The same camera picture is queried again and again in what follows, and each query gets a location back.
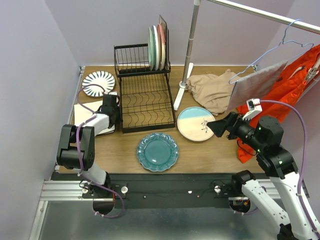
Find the beige plate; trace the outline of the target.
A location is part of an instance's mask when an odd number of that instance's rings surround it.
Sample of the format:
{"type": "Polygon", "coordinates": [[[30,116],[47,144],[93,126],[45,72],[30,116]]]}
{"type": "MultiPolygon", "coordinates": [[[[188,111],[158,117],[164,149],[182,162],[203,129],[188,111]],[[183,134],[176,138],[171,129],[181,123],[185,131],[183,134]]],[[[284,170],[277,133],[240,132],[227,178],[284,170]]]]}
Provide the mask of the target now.
{"type": "Polygon", "coordinates": [[[177,128],[186,139],[193,142],[203,142],[214,135],[207,123],[215,120],[215,117],[205,108],[188,107],[179,114],[177,128]]]}

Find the teal scalloped plate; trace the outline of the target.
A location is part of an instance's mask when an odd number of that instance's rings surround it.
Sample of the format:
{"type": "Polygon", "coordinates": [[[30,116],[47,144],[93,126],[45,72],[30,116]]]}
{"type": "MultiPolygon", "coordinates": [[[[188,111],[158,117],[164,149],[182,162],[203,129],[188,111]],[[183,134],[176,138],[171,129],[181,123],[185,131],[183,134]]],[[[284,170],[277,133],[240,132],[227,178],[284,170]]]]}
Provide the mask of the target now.
{"type": "Polygon", "coordinates": [[[179,147],[172,136],[155,132],[140,140],[136,155],[144,169],[154,173],[164,172],[177,163],[179,147]]]}

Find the mint green plate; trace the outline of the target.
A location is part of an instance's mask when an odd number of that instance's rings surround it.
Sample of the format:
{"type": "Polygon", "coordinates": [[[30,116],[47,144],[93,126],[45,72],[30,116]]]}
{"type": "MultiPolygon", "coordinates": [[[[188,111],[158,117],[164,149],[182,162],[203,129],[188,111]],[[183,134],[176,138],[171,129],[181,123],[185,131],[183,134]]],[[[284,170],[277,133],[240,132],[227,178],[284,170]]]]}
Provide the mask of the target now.
{"type": "Polygon", "coordinates": [[[152,71],[154,68],[154,48],[153,48],[153,33],[151,28],[148,28],[148,61],[149,61],[149,67],[152,71]]]}

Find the white blue striped plate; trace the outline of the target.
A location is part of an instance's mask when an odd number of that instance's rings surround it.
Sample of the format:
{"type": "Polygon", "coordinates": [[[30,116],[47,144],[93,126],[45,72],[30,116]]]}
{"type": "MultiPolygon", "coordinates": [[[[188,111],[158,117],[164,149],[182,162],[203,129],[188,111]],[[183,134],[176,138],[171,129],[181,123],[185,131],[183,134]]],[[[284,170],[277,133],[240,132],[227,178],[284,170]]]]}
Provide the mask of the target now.
{"type": "Polygon", "coordinates": [[[100,98],[114,90],[115,77],[107,71],[99,70],[90,73],[82,81],[84,93],[92,98],[100,98]]]}

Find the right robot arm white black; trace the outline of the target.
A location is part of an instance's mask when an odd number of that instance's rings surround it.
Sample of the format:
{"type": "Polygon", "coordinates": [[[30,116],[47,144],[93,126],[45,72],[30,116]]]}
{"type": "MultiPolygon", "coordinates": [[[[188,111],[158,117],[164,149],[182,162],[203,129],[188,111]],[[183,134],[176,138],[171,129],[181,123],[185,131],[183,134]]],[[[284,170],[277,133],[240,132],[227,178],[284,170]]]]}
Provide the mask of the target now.
{"type": "Polygon", "coordinates": [[[239,138],[256,151],[258,165],[275,186],[284,205],[281,208],[261,187],[248,170],[231,177],[230,191],[246,196],[268,218],[278,231],[279,240],[318,240],[320,223],[305,196],[292,154],[281,146],[284,130],[277,118],[263,116],[256,127],[235,112],[206,123],[216,137],[228,132],[228,139],[239,138]]]}

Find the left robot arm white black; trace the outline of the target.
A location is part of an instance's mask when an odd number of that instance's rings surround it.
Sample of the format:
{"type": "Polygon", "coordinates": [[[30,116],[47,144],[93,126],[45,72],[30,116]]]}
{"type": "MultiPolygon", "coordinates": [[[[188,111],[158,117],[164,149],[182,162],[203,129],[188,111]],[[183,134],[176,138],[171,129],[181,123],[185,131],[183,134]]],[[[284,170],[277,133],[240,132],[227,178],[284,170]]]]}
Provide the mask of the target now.
{"type": "Polygon", "coordinates": [[[74,170],[87,181],[88,192],[98,198],[111,198],[112,185],[109,174],[95,163],[95,137],[113,133],[119,124],[120,106],[116,92],[105,94],[102,104],[89,119],[79,125],[65,124],[60,133],[56,162],[74,170]]]}

